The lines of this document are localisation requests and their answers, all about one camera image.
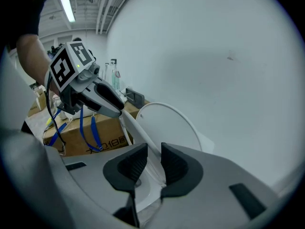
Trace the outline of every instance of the person's forearm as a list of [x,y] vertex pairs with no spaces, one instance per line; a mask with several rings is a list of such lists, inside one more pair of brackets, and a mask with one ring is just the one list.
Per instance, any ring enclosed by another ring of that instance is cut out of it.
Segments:
[[[48,71],[50,58],[37,35],[23,35],[17,40],[17,53],[24,71],[41,85]],[[55,83],[51,82],[51,90],[58,94]]]

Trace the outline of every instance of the fluorescent light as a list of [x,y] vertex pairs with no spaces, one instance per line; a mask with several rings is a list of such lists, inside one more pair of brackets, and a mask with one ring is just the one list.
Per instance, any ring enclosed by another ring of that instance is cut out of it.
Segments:
[[68,17],[68,20],[70,22],[75,22],[75,18],[74,18],[74,14],[73,14],[73,11],[72,11],[70,0],[61,0],[61,3],[62,3],[62,6],[63,6],[63,9],[65,10],[65,13]]

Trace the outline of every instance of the white toilet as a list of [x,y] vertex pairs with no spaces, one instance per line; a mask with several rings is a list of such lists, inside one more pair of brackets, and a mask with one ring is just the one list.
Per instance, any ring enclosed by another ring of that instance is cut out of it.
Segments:
[[161,142],[177,144],[199,151],[212,153],[214,143],[199,133],[191,121],[174,107],[163,103],[150,103],[138,113],[136,120],[123,110],[120,117],[122,129],[128,143],[148,144],[147,165],[140,176],[141,184],[135,189],[136,210],[140,212],[160,197],[166,186],[165,173],[160,163]]

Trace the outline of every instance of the cardboard box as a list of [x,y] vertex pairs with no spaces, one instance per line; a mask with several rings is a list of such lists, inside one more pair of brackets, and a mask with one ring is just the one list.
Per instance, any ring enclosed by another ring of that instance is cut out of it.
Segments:
[[39,89],[35,92],[35,94],[37,95],[37,98],[28,112],[28,117],[40,112],[47,106],[46,95],[44,91]]
[[[129,112],[134,118],[136,118],[139,112],[139,109],[137,109],[129,102],[125,103],[125,110]],[[125,147],[128,145],[118,118],[109,118],[101,114],[96,114],[94,117],[99,137],[103,146],[102,152]],[[58,116],[56,117],[55,121],[58,128],[65,122],[69,123],[68,119],[61,120]],[[91,116],[83,118],[83,131],[87,142],[92,146],[96,146],[96,142],[91,131]],[[43,141],[46,145],[50,143],[54,133],[54,127],[50,128],[44,133]],[[79,156],[94,153],[88,148],[87,144],[81,136],[79,119],[72,120],[61,132],[61,136],[66,142],[66,156]],[[57,138],[53,147],[61,150],[62,143],[59,138]]]

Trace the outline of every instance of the ceiling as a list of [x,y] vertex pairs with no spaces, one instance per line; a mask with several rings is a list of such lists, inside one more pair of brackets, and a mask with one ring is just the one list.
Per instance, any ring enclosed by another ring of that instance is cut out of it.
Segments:
[[39,23],[39,36],[75,29],[107,33],[127,0],[71,0],[75,22],[69,22],[60,0],[46,0]]

